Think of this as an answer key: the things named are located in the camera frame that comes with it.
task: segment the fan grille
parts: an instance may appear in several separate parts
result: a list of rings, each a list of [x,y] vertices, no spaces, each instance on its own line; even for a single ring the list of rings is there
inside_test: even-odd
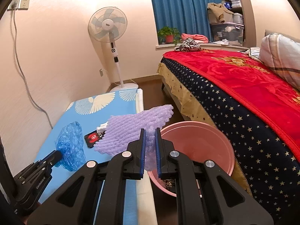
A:
[[[101,23],[105,19],[112,19],[115,24],[115,28],[111,32],[106,32]],[[95,12],[88,24],[89,34],[97,41],[100,42],[113,42],[119,39],[127,28],[127,18],[125,14],[116,7],[104,7]]]

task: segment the green plant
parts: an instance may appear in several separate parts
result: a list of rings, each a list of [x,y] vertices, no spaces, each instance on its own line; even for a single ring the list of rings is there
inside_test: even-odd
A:
[[[165,26],[157,32],[157,36],[158,36],[158,39],[159,39],[160,43],[162,43],[163,40],[168,35],[173,35],[174,36],[173,43],[175,45],[180,42],[181,36],[180,36],[180,32],[177,28],[170,28],[168,26]]]

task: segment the electrical outlet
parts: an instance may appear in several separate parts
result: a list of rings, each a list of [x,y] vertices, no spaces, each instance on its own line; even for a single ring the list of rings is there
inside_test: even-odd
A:
[[[19,9],[28,9],[30,0],[21,0],[19,3]]]
[[[9,4],[7,10],[13,10],[12,5],[13,5],[15,2],[16,2],[16,9],[18,9],[20,0],[12,0],[11,3]]]

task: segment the red blanket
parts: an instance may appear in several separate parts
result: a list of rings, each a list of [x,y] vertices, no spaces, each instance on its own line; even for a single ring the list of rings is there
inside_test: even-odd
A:
[[[260,117],[300,161],[300,92],[262,63],[240,52],[166,52],[207,78]]]

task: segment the gray cable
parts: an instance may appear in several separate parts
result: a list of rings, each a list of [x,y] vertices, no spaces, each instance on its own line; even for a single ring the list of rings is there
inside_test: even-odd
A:
[[[24,80],[24,83],[25,83],[25,87],[26,87],[26,91],[27,91],[27,94],[28,94],[28,97],[29,99],[31,100],[31,102],[34,104],[34,107],[38,108],[39,110],[41,110],[42,112],[44,112],[47,116],[47,119],[48,119],[48,122],[50,124],[50,127],[53,129],[53,126],[52,126],[52,123],[50,121],[50,118],[49,118],[49,115],[48,113],[43,109],[41,108],[35,101],[34,99],[32,98],[31,96],[31,93],[29,91],[29,87],[28,87],[28,84],[27,84],[27,80],[26,80],[26,77],[21,69],[21,66],[20,66],[20,62],[19,62],[19,59],[18,59],[18,54],[17,54],[17,25],[16,25],[16,20],[15,20],[15,13],[16,13],[16,3],[14,4],[14,8],[13,8],[13,24],[15,26],[15,31],[16,31],[16,35],[15,35],[15,41],[14,41],[14,47],[15,47],[15,54],[16,54],[16,59],[17,59],[17,63],[18,63],[18,67],[20,69],[20,72],[22,74],[22,78]]]

